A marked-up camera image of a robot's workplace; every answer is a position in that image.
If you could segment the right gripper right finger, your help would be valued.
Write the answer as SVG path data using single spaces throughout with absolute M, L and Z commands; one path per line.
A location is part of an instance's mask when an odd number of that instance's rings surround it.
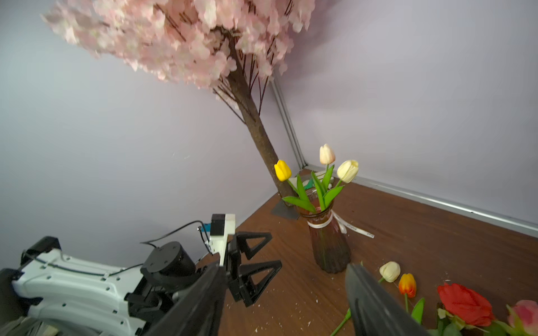
M 349 264 L 345 290 L 354 334 L 360 336 L 427 335 L 406 310 L 360 264 Z

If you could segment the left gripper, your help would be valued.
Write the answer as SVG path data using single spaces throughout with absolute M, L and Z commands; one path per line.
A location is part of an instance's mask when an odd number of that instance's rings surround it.
M 270 232 L 238 232 L 238 249 L 226 253 L 226 279 L 235 302 L 252 306 L 282 268 L 280 260 L 242 265 L 241 253 L 251 260 L 273 239 Z

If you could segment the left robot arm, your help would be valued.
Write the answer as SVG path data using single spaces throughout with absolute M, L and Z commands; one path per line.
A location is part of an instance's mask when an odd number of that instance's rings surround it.
M 54 237 L 1 271 L 1 324 L 31 318 L 66 335 L 216 335 L 224 299 L 253 305 L 281 270 L 278 260 L 243 264 L 271 240 L 241 232 L 221 260 L 196 267 L 179 242 L 124 270 L 65 256 Z

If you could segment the orange tulip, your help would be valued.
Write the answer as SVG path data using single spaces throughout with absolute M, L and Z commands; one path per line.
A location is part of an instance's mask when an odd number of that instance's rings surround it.
M 417 293 L 417 283 L 412 274 L 402 274 L 399 280 L 399 292 L 404 296 L 406 312 L 411 315 L 411 318 L 419 325 L 423 322 L 423 315 L 425 310 L 425 298 L 420 298 L 411 309 L 411 298 L 414 298 Z

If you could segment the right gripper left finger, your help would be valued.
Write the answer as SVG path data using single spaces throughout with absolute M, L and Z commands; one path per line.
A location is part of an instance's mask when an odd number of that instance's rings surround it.
M 152 276 L 154 286 L 178 291 L 178 301 L 145 335 L 218 335 L 228 289 L 226 269 L 218 263 L 187 277 Z

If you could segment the red rose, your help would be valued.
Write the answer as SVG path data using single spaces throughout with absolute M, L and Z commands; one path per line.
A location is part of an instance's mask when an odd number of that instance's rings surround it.
M 440 285 L 437 292 L 437 325 L 429 335 L 496 335 L 492 305 L 482 295 L 460 284 Z

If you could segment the cream tulip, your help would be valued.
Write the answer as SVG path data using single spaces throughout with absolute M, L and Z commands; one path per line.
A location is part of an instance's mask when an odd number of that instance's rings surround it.
M 321 210 L 324 211 L 332 204 L 336 197 L 344 189 L 345 185 L 354 180 L 359 171 L 358 162 L 355 160 L 346 160 L 337 169 L 338 182 L 333 188 L 329 188 L 330 180 L 333 176 L 335 165 L 329 165 L 322 179 L 322 197 L 319 197 Z
M 390 261 L 388 263 L 385 263 L 379 268 L 379 273 L 381 275 L 381 278 L 379 278 L 378 283 L 382 283 L 382 282 L 393 283 L 399 278 L 401 274 L 401 268 L 398 263 L 394 261 Z M 348 309 L 344 316 L 344 319 L 334 329 L 334 331 L 331 333 L 331 336 L 337 335 L 340 329 L 342 329 L 342 327 L 346 324 L 347 321 L 351 319 L 351 317 L 352 317 L 351 309 Z
M 325 144 L 320 147 L 319 149 L 319 161 L 322 165 L 325 165 L 325 174 L 322 179 L 322 185 L 324 187 L 325 193 L 329 190 L 329 184 L 331 182 L 332 174 L 333 174 L 333 163 L 336 160 L 335 153 L 333 152 L 332 148 L 329 146 L 329 144 Z

